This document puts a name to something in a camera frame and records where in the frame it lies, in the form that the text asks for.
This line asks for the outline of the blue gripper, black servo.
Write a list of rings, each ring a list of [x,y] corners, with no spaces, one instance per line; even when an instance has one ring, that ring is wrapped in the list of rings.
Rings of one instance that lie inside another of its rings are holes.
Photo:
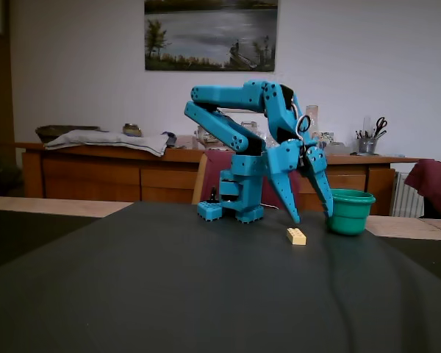
[[[322,149],[310,146],[304,155],[302,140],[286,140],[276,147],[267,148],[266,161],[273,189],[295,224],[299,224],[301,219],[288,176],[294,170],[309,180],[322,203],[326,217],[332,217],[333,195],[326,175],[327,162]]]

